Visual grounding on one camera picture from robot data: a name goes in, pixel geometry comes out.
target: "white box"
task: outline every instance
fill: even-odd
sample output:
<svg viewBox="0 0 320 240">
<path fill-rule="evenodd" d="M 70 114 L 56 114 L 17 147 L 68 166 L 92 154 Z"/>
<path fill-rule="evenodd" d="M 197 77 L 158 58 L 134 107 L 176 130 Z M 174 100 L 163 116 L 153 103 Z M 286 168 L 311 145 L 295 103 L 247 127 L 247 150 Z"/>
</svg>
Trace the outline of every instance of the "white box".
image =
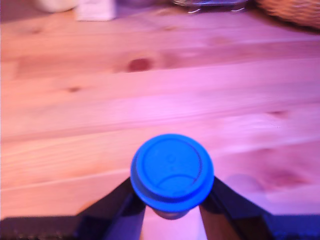
<svg viewBox="0 0 320 240">
<path fill-rule="evenodd" d="M 109 21 L 116 17 L 116 0 L 78 0 L 78 21 Z"/>
</svg>

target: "blue bottle cap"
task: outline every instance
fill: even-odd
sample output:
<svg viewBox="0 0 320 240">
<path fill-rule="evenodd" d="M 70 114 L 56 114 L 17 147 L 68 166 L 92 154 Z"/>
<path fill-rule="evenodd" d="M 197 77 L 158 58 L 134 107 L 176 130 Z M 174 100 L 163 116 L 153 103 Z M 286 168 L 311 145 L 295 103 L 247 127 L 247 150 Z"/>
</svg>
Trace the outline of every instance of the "blue bottle cap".
<svg viewBox="0 0 320 240">
<path fill-rule="evenodd" d="M 134 155 L 130 174 L 141 200 L 167 213 L 199 205 L 214 182 L 207 151 L 195 140 L 178 134 L 164 134 L 145 142 Z"/>
</svg>

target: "table surface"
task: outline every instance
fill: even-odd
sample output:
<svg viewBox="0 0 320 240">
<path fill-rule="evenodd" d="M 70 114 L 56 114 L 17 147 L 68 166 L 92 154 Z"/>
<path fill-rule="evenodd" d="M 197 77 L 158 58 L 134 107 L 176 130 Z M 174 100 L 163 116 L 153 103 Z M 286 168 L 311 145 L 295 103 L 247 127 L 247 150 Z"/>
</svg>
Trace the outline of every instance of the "table surface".
<svg viewBox="0 0 320 240">
<path fill-rule="evenodd" d="M 122 5 L 77 22 L 1 8 L 2 219 L 80 212 L 164 133 L 203 144 L 215 175 L 266 210 L 320 214 L 318 32 L 258 9 Z M 147 209 L 141 238 L 203 239 L 199 209 L 174 222 Z"/>
</svg>

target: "wood knot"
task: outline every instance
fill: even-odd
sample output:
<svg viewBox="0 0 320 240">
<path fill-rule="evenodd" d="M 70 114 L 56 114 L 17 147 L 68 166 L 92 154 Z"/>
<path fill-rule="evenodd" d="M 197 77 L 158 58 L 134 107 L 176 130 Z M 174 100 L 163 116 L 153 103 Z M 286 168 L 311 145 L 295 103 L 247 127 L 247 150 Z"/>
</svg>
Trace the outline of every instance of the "wood knot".
<svg viewBox="0 0 320 240">
<path fill-rule="evenodd" d="M 80 87 L 78 87 L 78 86 L 72 86 L 72 87 L 69 87 L 67 90 L 68 90 L 68 92 L 70 92 L 70 93 L 75 93 L 75 92 L 78 92 L 78 91 L 80 91 Z"/>
<path fill-rule="evenodd" d="M 277 118 L 286 118 L 288 116 L 287 111 L 270 111 L 268 113 Z"/>
<path fill-rule="evenodd" d="M 153 67 L 153 63 L 148 58 L 134 59 L 128 64 L 128 72 L 143 72 L 148 71 Z"/>
</svg>

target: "wooden plank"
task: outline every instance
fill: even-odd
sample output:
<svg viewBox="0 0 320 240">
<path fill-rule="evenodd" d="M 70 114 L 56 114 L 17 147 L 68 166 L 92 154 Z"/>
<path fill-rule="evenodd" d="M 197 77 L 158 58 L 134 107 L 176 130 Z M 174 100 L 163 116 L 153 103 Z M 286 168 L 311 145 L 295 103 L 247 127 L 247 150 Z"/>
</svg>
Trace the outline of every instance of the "wooden plank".
<svg viewBox="0 0 320 240">
<path fill-rule="evenodd" d="M 216 160 L 235 153 L 315 141 L 320 139 L 319 129 L 320 105 L 315 104 L 283 112 L 216 119 L 205 116 L 196 121 L 85 135 L 34 140 L 19 138 L 17 142 L 2 143 L 1 188 L 129 169 L 140 145 L 165 133 L 196 139 Z"/>
<path fill-rule="evenodd" d="M 50 184 L 1 190 L 1 219 L 13 216 L 75 215 L 109 194 L 129 171 L 108 172 Z"/>
<path fill-rule="evenodd" d="M 2 106 L 2 141 L 14 138 L 42 138 L 111 131 L 121 128 L 174 123 L 203 117 L 278 111 L 296 104 L 319 102 L 318 82 L 283 83 L 268 86 L 225 90 L 202 90 L 187 93 L 117 98 L 95 102 L 44 104 L 13 109 Z"/>
<path fill-rule="evenodd" d="M 156 57 L 149 52 L 145 55 Z M 13 110 L 17 107 L 25 109 L 60 103 L 88 103 L 191 91 L 262 87 L 277 83 L 296 84 L 320 79 L 318 61 L 319 58 L 280 59 L 130 74 L 33 77 L 3 82 L 1 94 L 5 106 Z"/>
<path fill-rule="evenodd" d="M 231 43 L 217 46 L 159 51 L 38 54 L 20 60 L 19 79 L 75 77 L 83 74 L 131 72 L 130 62 L 147 59 L 146 70 L 217 66 L 268 60 L 306 59 L 320 65 L 319 41 Z"/>
<path fill-rule="evenodd" d="M 225 156 L 214 160 L 215 175 L 267 211 L 275 214 L 319 214 L 320 168 L 314 158 L 319 156 L 320 148 L 315 146 L 319 146 L 319 141 L 274 148 L 269 155 L 258 150 L 232 154 L 228 158 Z M 310 148 L 317 155 L 310 155 Z M 297 160 L 292 159 L 292 156 L 302 158 Z M 304 173 L 297 172 L 302 164 Z M 283 168 L 286 174 L 275 178 L 273 173 L 283 171 Z M 288 181 L 281 180 L 281 177 L 286 179 L 289 173 L 292 175 Z M 2 189 L 1 217 L 73 215 L 109 193 L 128 175 L 128 171 L 124 170 L 67 181 Z M 262 189 L 252 188 L 252 182 L 247 180 L 250 176 L 260 182 Z M 296 179 L 301 177 L 308 179 L 306 182 L 297 182 Z M 278 190 L 270 188 L 272 185 L 277 185 Z"/>
<path fill-rule="evenodd" d="M 31 55 L 115 53 L 131 51 L 159 51 L 166 49 L 220 46 L 222 43 L 274 43 L 319 41 L 320 35 L 284 28 L 246 27 L 230 29 L 186 29 L 174 31 L 130 32 L 82 35 L 28 35 L 22 39 L 3 38 L 4 59 Z"/>
</svg>

